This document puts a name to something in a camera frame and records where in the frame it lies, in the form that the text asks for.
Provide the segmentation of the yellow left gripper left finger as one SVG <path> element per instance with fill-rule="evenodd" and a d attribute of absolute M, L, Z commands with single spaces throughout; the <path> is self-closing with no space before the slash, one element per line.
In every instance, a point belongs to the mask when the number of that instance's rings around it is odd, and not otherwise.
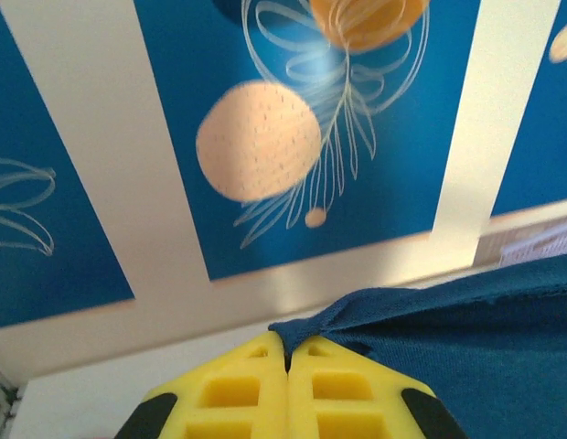
<path fill-rule="evenodd" d="M 267 331 L 151 389 L 113 439 L 287 439 L 287 383 Z"/>

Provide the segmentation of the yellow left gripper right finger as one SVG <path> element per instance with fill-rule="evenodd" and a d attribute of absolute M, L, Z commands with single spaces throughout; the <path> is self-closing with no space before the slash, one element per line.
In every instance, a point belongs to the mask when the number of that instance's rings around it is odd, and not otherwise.
<path fill-rule="evenodd" d="M 288 371 L 290 439 L 469 439 L 423 382 L 323 338 Z"/>

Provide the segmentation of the navy blue t-shirt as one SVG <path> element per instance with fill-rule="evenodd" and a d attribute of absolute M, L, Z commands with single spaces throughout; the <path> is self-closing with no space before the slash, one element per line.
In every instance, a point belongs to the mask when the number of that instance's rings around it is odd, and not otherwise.
<path fill-rule="evenodd" d="M 367 288 L 271 324 L 427 384 L 470 439 L 567 439 L 567 254 L 423 289 Z"/>

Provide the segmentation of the lavender perforated plastic basket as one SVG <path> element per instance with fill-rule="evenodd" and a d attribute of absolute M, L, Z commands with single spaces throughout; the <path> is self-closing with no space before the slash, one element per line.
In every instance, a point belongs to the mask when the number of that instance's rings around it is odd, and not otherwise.
<path fill-rule="evenodd" d="M 567 223 L 504 246 L 498 266 L 507 267 L 564 254 L 567 254 Z"/>

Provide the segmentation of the aluminium frame post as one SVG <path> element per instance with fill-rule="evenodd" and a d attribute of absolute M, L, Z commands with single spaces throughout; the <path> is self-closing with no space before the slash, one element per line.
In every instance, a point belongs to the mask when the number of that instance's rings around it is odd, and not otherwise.
<path fill-rule="evenodd" d="M 20 401 L 19 388 L 0 371 L 0 439 L 7 439 L 15 418 L 15 406 Z"/>

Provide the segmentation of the blue wall panel lily print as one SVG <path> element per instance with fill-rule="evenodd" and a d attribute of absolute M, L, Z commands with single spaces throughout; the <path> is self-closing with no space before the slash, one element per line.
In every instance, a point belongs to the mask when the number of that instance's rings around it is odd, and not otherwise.
<path fill-rule="evenodd" d="M 0 328 L 133 297 L 0 11 Z"/>

